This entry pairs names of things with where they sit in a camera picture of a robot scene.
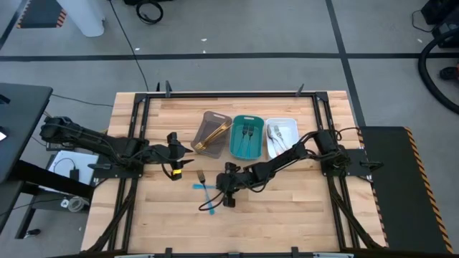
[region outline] black desk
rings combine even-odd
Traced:
[[[0,126],[7,135],[0,141],[0,214],[6,212],[0,216],[0,232],[19,194],[36,196],[42,192],[38,185],[89,199],[92,197],[93,187],[19,160],[51,93],[51,87],[0,83],[0,95],[10,100],[8,104],[0,104]],[[19,236],[25,234],[32,219],[34,210],[30,212],[31,209],[32,206],[20,226]]]

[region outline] silver fork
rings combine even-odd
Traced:
[[[274,125],[274,132],[279,137],[279,139],[282,141],[282,143],[284,144],[285,150],[288,150],[288,147],[285,144],[284,139],[282,138],[282,133],[280,133],[279,127],[277,125]]]
[[[268,134],[268,138],[271,139],[271,141],[273,142],[273,148],[274,148],[275,153],[279,156],[281,153],[279,153],[278,149],[275,147],[275,142],[274,142],[274,140],[275,140],[276,142],[278,142],[278,145],[279,145],[279,147],[280,147],[281,149],[283,149],[283,147],[282,147],[282,145],[279,143],[279,140],[273,137],[273,133],[271,133],[271,126],[270,126],[270,125],[268,125],[268,126],[266,127],[266,133]]]

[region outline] fork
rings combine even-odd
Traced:
[[[247,144],[247,150],[245,151],[245,155],[250,158],[250,140],[252,139],[252,135],[253,135],[253,130],[254,130],[254,126],[253,125],[249,125],[249,130],[248,130],[248,135],[249,135],[249,143]]]
[[[203,188],[204,188],[204,191],[205,191],[205,193],[206,193],[206,202],[208,202],[208,201],[210,201],[210,197],[209,197],[209,194],[207,193],[207,187],[206,187],[206,185],[205,185],[205,183],[206,183],[206,177],[204,176],[204,172],[203,172],[202,170],[198,170],[198,171],[196,171],[196,173],[198,174],[199,182],[202,184],[202,186],[203,186]],[[212,208],[212,202],[209,202],[209,203],[207,204],[207,206],[208,206],[209,208]],[[214,214],[215,214],[214,209],[210,209],[210,210],[209,210],[209,213],[210,213],[210,215],[214,215]]]
[[[285,150],[288,149],[287,145],[285,144],[284,139],[282,138],[282,133],[280,133],[279,127],[277,125],[274,125],[274,132],[275,134],[279,137],[279,139],[282,141],[284,144]]]
[[[242,128],[242,138],[241,138],[241,142],[239,144],[239,148],[237,148],[236,155],[239,155],[239,152],[241,151],[241,147],[242,147],[242,144],[244,143],[244,138],[245,138],[245,135],[247,134],[248,130],[249,130],[249,124],[245,123],[244,127]]]

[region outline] white paper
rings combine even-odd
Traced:
[[[66,150],[61,150],[59,153],[57,153],[55,159],[51,163],[51,166],[49,166],[48,170],[51,171],[50,173],[54,172],[58,175],[69,178],[70,171],[73,169],[73,163],[68,159],[61,161],[63,158],[70,158],[73,162],[75,162],[76,169],[80,170],[80,182],[89,185],[91,182],[91,178],[93,177],[94,170],[88,167],[87,165],[97,163],[98,156],[85,153],[76,153]],[[40,186],[40,188],[43,188],[47,191],[58,192],[54,189],[43,186]]]

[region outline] silver spoon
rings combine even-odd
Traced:
[[[278,139],[276,139],[276,138],[273,137],[273,133],[271,132],[271,127],[270,127],[270,125],[268,125],[268,126],[266,127],[266,133],[268,134],[268,138],[271,139],[271,141],[273,142],[273,148],[274,148],[275,153],[279,156],[280,153],[278,152],[278,149],[275,147],[274,140],[278,142],[278,145],[279,145],[281,148],[282,148],[282,146],[280,145]]]

